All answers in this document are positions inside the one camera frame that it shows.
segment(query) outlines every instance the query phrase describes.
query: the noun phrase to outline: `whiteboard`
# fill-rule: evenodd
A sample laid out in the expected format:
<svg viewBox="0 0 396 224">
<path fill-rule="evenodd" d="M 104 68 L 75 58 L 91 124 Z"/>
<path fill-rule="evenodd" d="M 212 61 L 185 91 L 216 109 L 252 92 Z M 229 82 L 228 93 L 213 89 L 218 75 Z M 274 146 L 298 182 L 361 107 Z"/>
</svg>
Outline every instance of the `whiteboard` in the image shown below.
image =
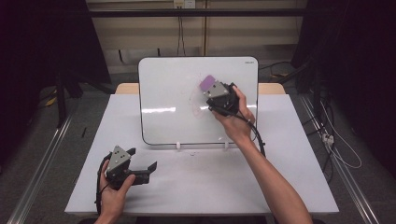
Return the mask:
<svg viewBox="0 0 396 224">
<path fill-rule="evenodd" d="M 232 141 L 208 110 L 200 83 L 232 82 L 257 114 L 259 63 L 253 57 L 145 58 L 138 65 L 143 141 L 149 145 Z"/>
</svg>

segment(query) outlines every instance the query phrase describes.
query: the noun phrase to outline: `person's right hand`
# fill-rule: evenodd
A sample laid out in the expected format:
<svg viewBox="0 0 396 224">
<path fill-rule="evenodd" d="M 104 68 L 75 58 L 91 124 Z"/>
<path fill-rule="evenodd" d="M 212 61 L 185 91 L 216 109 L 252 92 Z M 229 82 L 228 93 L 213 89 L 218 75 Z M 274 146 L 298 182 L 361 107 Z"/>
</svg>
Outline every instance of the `person's right hand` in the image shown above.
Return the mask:
<svg viewBox="0 0 396 224">
<path fill-rule="evenodd" d="M 239 112 L 238 115 L 249 119 L 251 123 L 255 122 L 253 113 L 247 108 L 247 97 L 242 93 L 236 86 L 233 86 L 233 90 L 239 97 Z M 224 126 L 224 130 L 227 135 L 237 144 L 250 140 L 251 128 L 243 120 L 236 118 L 234 116 L 224 117 L 216 111 L 212 111 L 215 118 Z"/>
</svg>

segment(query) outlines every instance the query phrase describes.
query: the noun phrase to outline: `electrical outlet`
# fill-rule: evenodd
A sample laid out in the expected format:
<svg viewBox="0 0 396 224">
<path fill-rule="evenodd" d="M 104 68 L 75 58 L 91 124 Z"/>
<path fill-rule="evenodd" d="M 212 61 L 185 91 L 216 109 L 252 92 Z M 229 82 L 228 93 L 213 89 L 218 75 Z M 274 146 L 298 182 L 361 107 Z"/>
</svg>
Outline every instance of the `electrical outlet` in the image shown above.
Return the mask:
<svg viewBox="0 0 396 224">
<path fill-rule="evenodd" d="M 184 0 L 174 0 L 174 8 L 184 8 Z"/>
<path fill-rule="evenodd" d="M 195 0 L 184 0 L 184 8 L 195 8 Z"/>
</svg>

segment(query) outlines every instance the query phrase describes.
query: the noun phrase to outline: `gray floor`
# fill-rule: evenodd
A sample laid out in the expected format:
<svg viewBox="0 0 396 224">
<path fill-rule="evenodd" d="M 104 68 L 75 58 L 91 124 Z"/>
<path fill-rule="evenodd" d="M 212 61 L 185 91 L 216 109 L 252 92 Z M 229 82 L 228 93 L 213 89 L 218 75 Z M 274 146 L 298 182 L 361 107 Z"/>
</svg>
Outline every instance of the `gray floor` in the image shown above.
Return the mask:
<svg viewBox="0 0 396 224">
<path fill-rule="evenodd" d="M 290 69 L 292 68 L 286 65 L 279 68 L 274 67 L 273 73 L 288 73 Z M 130 74 L 126 76 L 125 74 L 113 75 L 112 78 L 114 80 L 113 86 L 124 82 L 125 78 L 126 81 L 135 80 L 133 75 Z M 261 70 L 260 81 L 265 82 L 269 79 L 269 69 Z M 81 99 L 67 99 L 69 105 L 78 103 L 77 112 L 35 197 L 35 202 L 32 204 L 25 223 L 79 223 L 81 221 L 80 217 L 66 214 L 64 209 L 91 147 L 109 98 L 108 95 L 91 87 L 83 85 L 83 89 L 84 95 Z M 285 85 L 285 90 L 290 95 L 300 120 L 302 122 L 309 120 L 301 102 L 302 95 L 296 93 L 293 81 Z M 373 206 L 380 222 L 396 223 L 396 214 L 394 213 L 396 211 L 395 179 L 376 161 L 364 141 L 354 135 L 342 111 L 337 108 L 336 102 L 332 103 L 332 107 L 335 111 L 337 131 L 356 149 L 363 162 L 360 169 L 351 169 L 352 174 Z M 15 147 L 15 154 L 4 164 L 3 173 L 0 175 L 0 211 L 2 211 L 0 213 L 0 223 L 7 223 L 35 172 L 35 168 L 40 163 L 40 159 L 55 132 L 56 125 L 56 105 L 39 107 L 29 126 L 28 134 Z M 314 130 L 311 123 L 306 124 L 304 128 L 308 133 Z M 308 139 L 318 157 L 318 162 L 322 165 L 326 158 L 326 152 L 320 139 L 316 134 L 309 135 Z M 341 142 L 337 142 L 336 145 L 345 161 L 357 164 L 356 157 L 345 145 Z M 329 164 L 325 170 L 326 177 L 330 176 L 331 171 Z M 326 223 L 364 223 L 335 169 L 333 170 L 330 188 L 340 208 L 340 213 L 315 217 Z M 134 223 L 134 218 L 125 217 L 120 223 Z"/>
</svg>

